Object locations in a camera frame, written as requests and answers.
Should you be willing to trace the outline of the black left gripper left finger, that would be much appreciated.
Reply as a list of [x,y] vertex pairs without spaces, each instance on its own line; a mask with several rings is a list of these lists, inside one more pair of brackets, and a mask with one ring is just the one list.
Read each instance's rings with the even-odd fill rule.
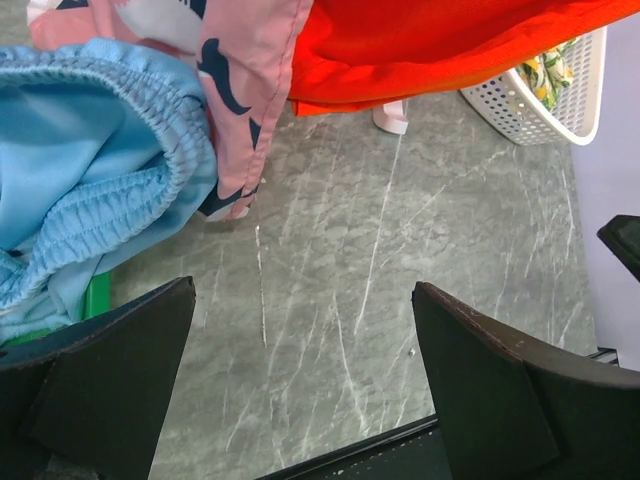
[[102,315],[1,350],[1,476],[52,456],[109,479],[145,479],[195,309],[176,278]]

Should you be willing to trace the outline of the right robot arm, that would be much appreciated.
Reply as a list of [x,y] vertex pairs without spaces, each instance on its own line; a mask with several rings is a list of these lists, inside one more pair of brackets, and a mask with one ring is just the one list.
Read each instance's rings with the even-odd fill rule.
[[640,217],[616,215],[598,230],[597,237],[640,282]]

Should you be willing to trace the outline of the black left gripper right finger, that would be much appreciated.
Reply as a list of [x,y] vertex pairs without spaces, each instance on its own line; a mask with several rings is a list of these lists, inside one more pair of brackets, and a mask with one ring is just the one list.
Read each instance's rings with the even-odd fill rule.
[[638,372],[554,347],[430,283],[412,304],[453,478],[638,478]]

